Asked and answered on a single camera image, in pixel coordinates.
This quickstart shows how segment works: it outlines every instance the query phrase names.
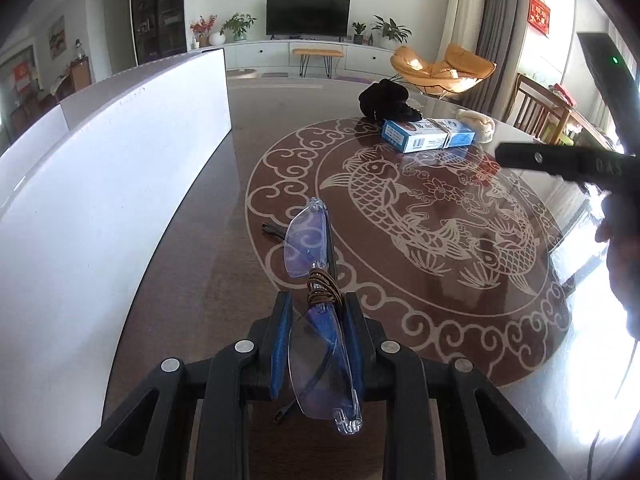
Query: white vase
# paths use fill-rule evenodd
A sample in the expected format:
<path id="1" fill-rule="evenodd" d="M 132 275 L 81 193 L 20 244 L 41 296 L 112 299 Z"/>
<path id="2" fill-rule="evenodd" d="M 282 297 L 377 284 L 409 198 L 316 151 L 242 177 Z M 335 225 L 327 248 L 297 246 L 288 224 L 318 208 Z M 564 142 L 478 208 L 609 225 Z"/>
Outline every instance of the white vase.
<path id="1" fill-rule="evenodd" d="M 400 43 L 396 40 L 390 40 L 386 36 L 382 36 L 382 38 L 380 38 L 380 46 L 385 50 L 395 50 L 400 46 Z"/>
<path id="2" fill-rule="evenodd" d="M 214 32 L 209 36 L 209 44 L 211 46 L 220 46 L 226 41 L 226 36 L 222 32 Z"/>

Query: red sign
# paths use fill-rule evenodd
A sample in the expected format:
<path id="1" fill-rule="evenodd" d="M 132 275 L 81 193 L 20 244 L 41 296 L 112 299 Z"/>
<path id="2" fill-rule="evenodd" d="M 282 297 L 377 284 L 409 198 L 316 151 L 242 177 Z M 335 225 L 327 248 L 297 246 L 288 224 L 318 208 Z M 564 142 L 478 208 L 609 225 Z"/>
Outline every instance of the red sign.
<path id="1" fill-rule="evenodd" d="M 18 93 L 24 92 L 31 83 L 29 78 L 29 65 L 26 61 L 14 66 L 15 89 Z"/>
<path id="2" fill-rule="evenodd" d="M 533 28 L 542 32 L 545 36 L 549 34 L 549 19 L 551 9 L 541 0 L 529 0 L 529 17 L 527 21 Z"/>

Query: blue and white box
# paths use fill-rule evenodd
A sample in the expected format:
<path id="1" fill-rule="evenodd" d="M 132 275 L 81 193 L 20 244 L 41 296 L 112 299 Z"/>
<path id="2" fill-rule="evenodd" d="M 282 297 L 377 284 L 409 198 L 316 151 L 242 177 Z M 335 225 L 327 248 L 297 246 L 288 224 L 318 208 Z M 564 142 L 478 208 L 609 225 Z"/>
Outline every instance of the blue and white box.
<path id="1" fill-rule="evenodd" d="M 474 131 L 455 119 L 423 119 L 417 123 L 385 121 L 382 137 L 401 153 L 468 146 Z"/>

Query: person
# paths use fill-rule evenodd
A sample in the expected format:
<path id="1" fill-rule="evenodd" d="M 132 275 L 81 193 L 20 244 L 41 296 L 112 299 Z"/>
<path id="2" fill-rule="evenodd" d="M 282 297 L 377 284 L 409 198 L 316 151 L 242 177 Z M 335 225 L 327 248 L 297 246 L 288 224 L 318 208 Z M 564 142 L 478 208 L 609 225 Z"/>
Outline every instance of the person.
<path id="1" fill-rule="evenodd" d="M 627 329 L 640 338 L 640 232 L 639 204 L 628 197 L 612 194 L 602 202 L 605 213 L 595 239 L 609 242 L 607 269 L 611 291 L 627 311 Z"/>

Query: orange chair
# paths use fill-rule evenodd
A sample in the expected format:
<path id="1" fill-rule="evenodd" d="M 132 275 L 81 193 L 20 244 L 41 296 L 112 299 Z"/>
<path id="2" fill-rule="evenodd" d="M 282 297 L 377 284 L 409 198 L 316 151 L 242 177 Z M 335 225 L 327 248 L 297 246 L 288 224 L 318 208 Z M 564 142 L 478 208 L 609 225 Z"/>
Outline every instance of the orange chair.
<path id="1" fill-rule="evenodd" d="M 436 63 L 427 63 L 403 45 L 391 56 L 391 65 L 398 72 L 398 78 L 417 86 L 425 94 L 439 98 L 462 94 L 495 70 L 495 63 L 453 43 L 447 47 L 444 60 Z"/>

